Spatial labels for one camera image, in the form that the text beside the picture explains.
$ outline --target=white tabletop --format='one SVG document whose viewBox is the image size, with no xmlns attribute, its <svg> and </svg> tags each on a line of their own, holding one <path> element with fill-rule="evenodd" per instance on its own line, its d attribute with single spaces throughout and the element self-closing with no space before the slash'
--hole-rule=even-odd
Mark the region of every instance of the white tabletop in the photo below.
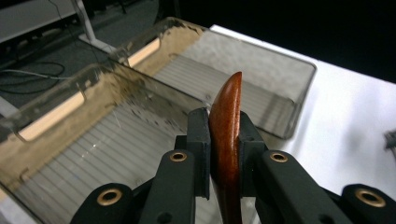
<svg viewBox="0 0 396 224">
<path fill-rule="evenodd" d="M 396 158 L 384 149 L 384 133 L 396 129 L 396 85 L 217 25 L 210 29 L 313 63 L 318 70 L 296 132 L 282 150 L 334 193 L 362 183 L 396 200 Z"/>
</svg>

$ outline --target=transparent plastic bin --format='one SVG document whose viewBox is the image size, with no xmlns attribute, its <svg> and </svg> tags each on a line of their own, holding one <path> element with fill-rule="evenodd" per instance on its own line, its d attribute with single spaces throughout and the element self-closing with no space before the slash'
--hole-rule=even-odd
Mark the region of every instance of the transparent plastic bin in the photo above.
<svg viewBox="0 0 396 224">
<path fill-rule="evenodd" d="M 312 63 L 174 18 L 128 41 L 110 59 L 209 104 L 225 80 L 242 71 L 241 109 L 270 148 L 292 137 L 316 72 Z"/>
<path fill-rule="evenodd" d="M 116 63 L 93 64 L 0 120 L 0 183 L 43 223 L 69 223 L 108 183 L 136 188 L 186 134 L 187 115 L 206 106 Z M 243 201 L 244 220 L 255 216 Z M 216 197 L 197 198 L 196 223 L 219 223 Z"/>
</svg>

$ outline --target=brown wooden handle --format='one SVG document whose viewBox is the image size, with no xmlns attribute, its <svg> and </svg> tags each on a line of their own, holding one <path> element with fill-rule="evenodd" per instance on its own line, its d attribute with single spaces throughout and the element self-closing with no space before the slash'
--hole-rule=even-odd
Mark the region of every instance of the brown wooden handle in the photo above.
<svg viewBox="0 0 396 224">
<path fill-rule="evenodd" d="M 209 115 L 211 175 L 224 224 L 242 223 L 238 134 L 242 73 L 232 75 L 219 91 Z"/>
</svg>

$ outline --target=white table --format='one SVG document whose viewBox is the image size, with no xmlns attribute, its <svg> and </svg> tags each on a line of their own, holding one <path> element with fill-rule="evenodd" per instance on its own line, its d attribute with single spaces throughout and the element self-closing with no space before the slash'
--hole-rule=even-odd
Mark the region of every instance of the white table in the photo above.
<svg viewBox="0 0 396 224">
<path fill-rule="evenodd" d="M 396 129 L 396 85 L 217 25 L 211 30 L 313 63 L 318 70 L 298 127 L 282 150 L 334 193 L 362 183 L 396 200 L 396 158 L 384 149 L 384 133 Z"/>
</svg>

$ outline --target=curved wooden piece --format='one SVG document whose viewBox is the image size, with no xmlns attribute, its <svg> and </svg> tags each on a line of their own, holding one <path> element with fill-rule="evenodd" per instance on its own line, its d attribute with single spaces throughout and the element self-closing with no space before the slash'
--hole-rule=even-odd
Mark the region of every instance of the curved wooden piece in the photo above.
<svg viewBox="0 0 396 224">
<path fill-rule="evenodd" d="M 239 118 L 242 73 L 219 91 L 209 115 L 211 175 L 224 224 L 242 223 L 239 183 Z"/>
</svg>

